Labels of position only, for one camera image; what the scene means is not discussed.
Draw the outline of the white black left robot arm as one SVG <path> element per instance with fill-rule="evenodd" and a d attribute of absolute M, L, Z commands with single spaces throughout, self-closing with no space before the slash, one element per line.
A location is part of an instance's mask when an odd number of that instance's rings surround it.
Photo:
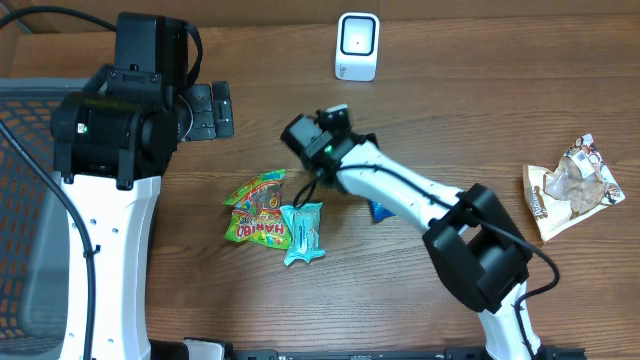
<path fill-rule="evenodd" d="M 161 182 L 182 142 L 234 133 L 229 85 L 198 82 L 197 28 L 122 13 L 115 57 L 51 118 L 68 212 L 64 359 L 226 359 L 227 345 L 148 336 L 145 295 Z"/>

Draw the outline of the mint green tissue packet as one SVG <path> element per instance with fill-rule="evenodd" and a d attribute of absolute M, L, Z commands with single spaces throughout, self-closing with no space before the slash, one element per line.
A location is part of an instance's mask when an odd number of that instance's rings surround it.
<path fill-rule="evenodd" d="M 280 210 L 292 236 L 284 264 L 290 266 L 302 260 L 309 264 L 315 258 L 324 257 L 326 251 L 319 245 L 320 216 L 323 203 L 307 203 L 299 208 L 283 205 Z"/>

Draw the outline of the green Haribo gummy bag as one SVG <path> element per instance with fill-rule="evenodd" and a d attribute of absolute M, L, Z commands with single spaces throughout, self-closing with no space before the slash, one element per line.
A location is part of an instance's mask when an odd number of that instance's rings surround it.
<path fill-rule="evenodd" d="M 256 176 L 223 202 L 232 207 L 226 240 L 254 242 L 279 250 L 289 248 L 292 236 L 280 210 L 285 177 L 285 169 Z"/>

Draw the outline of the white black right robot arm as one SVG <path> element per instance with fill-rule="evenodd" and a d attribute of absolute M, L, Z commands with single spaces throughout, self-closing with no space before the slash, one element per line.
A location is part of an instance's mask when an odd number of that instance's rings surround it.
<path fill-rule="evenodd" d="M 476 184 L 443 185 L 397 163 L 347 120 L 300 115 L 281 134 L 303 166 L 343 193 L 380 203 L 414 227 L 445 288 L 477 313 L 492 359 L 538 359 L 526 305 L 526 242 L 497 196 Z"/>

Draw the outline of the beige dried mushroom bag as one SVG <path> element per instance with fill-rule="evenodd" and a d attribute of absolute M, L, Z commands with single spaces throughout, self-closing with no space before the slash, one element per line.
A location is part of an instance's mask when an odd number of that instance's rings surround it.
<path fill-rule="evenodd" d="M 555 170 L 525 165 L 523 186 L 544 242 L 625 199 L 590 134 L 569 146 Z"/>

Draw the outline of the blue snack packet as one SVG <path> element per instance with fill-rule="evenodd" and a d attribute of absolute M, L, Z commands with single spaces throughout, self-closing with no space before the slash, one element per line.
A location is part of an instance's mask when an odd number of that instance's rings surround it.
<path fill-rule="evenodd" d="M 368 201 L 372 221 L 374 223 L 380 223 L 383 220 L 393 217 L 394 213 L 385 208 L 381 203 L 369 200 Z"/>

